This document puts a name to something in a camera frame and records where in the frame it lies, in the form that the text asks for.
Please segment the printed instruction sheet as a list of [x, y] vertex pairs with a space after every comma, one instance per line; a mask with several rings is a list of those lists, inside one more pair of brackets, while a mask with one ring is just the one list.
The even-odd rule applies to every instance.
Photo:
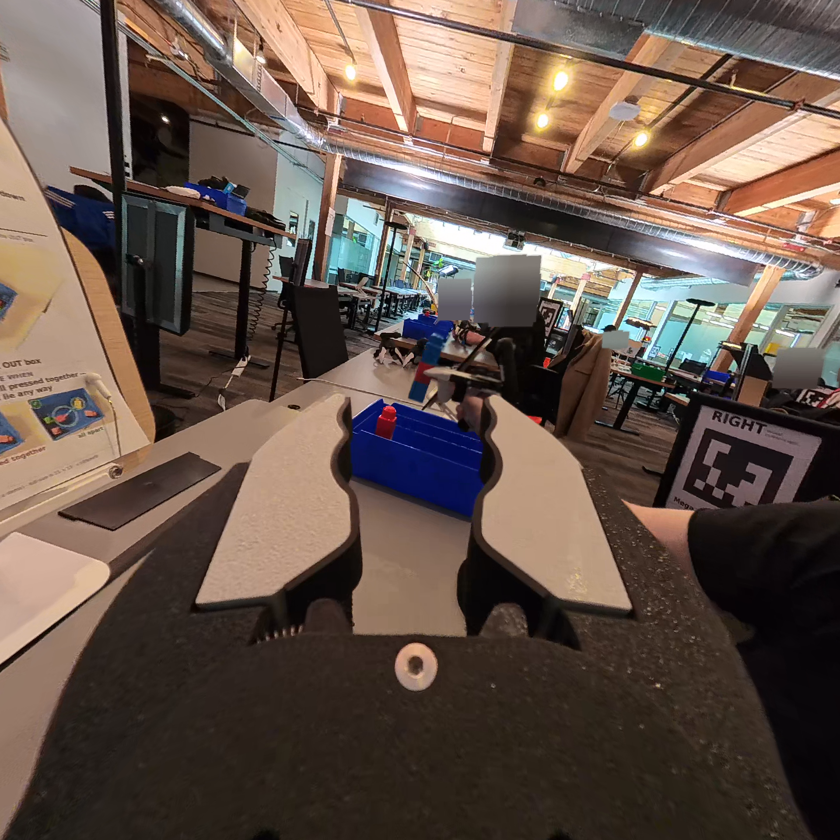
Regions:
[[44, 191], [1, 138], [1, 511], [9, 520], [118, 477], [149, 443], [113, 378]]

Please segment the blue jacket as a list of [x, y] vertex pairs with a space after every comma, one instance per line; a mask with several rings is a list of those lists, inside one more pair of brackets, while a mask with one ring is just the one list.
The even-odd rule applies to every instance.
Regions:
[[93, 253], [114, 256], [117, 231], [113, 204], [79, 196], [48, 185], [45, 199], [58, 225], [77, 237]]

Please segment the person's black shirt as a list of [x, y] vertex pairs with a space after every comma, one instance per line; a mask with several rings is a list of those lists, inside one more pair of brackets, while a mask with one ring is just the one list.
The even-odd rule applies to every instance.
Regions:
[[752, 629], [738, 645], [795, 802], [839, 838], [839, 504], [700, 510], [688, 525], [701, 589]]

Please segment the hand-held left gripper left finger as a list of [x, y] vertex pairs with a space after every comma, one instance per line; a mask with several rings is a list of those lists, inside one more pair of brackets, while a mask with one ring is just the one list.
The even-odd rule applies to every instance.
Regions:
[[361, 553], [351, 399], [311, 404], [251, 458], [196, 607], [267, 606], [330, 563]]

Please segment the black floor lamp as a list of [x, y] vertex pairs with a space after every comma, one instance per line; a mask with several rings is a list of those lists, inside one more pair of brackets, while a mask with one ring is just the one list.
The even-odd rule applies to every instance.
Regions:
[[709, 301], [709, 300], [705, 300], [705, 299], [699, 299], [699, 298], [688, 298], [686, 300], [686, 303], [693, 306], [694, 309], [693, 309], [693, 312], [690, 314], [690, 316], [689, 316], [689, 318], [686, 322], [686, 326], [683, 329], [683, 332], [681, 333], [681, 335], [679, 336], [679, 339], [677, 340], [677, 342], [675, 344], [675, 347], [672, 349], [672, 352], [671, 352], [670, 356], [668, 357], [667, 363], [665, 365], [665, 372], [666, 373], [668, 373], [670, 371], [670, 369], [672, 368], [672, 365], [675, 361], [677, 352], [679, 351], [679, 348], [681, 347], [682, 343], [685, 341], [687, 333], [690, 330], [690, 327], [692, 326], [694, 321], [696, 320], [699, 311], [702, 308], [714, 308], [715, 306], [717, 306], [717, 304], [713, 301]]

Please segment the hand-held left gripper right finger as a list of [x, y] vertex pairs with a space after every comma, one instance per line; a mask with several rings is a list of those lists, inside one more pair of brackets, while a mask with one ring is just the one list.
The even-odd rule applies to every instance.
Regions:
[[579, 461], [501, 396], [481, 414], [482, 488], [467, 549], [467, 628], [498, 604], [530, 631], [562, 631], [570, 613], [628, 618], [634, 607]]

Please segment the black white pattern sign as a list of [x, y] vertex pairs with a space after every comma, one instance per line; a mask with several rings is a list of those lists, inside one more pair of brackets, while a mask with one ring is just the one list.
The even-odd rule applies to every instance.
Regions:
[[696, 511], [838, 496], [837, 423], [697, 394], [682, 416], [654, 506]]

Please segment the brown coat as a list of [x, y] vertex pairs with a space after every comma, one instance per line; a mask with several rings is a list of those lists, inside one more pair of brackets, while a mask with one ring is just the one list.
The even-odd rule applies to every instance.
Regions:
[[559, 407], [553, 422], [556, 438], [584, 441], [602, 410], [613, 357], [603, 339], [601, 333], [583, 331], [581, 342], [550, 366], [562, 374]]

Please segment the wooden standing desk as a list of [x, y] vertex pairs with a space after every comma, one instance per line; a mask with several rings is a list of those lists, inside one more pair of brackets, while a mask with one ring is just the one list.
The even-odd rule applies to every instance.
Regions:
[[131, 180], [126, 181], [123, 188], [118, 189], [112, 185], [110, 175], [88, 171], [75, 166], [70, 168], [70, 173], [85, 177], [98, 184], [101, 188], [109, 187], [112, 189], [114, 205], [119, 208], [117, 264], [120, 269], [123, 262], [121, 255], [121, 195], [126, 192], [139, 193], [144, 196], [147, 195], [185, 205], [191, 208], [194, 213], [195, 234], [198, 229], [201, 229], [214, 235], [221, 235], [239, 242], [241, 246], [241, 257], [239, 264], [234, 348], [231, 351], [211, 350], [210, 354], [234, 362], [243, 360], [249, 350], [249, 335], [252, 330], [249, 325], [251, 323], [251, 317], [249, 316], [249, 297], [253, 251], [257, 245], [266, 247], [281, 246], [284, 239], [288, 239], [291, 243], [294, 243], [296, 239], [295, 235], [288, 234], [276, 226], [267, 225], [241, 215], [222, 211], [200, 197], [182, 196], [159, 187], [153, 187]]

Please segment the black rectangular pad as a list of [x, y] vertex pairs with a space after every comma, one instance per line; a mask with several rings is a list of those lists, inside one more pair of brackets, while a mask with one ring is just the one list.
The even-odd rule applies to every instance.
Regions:
[[186, 453], [63, 508], [58, 515], [69, 521], [116, 531], [220, 470], [220, 466], [199, 455]]

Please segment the black chair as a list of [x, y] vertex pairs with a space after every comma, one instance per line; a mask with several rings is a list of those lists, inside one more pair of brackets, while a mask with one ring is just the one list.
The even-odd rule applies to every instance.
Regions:
[[337, 289], [291, 286], [290, 303], [303, 378], [318, 379], [346, 363], [350, 356]]

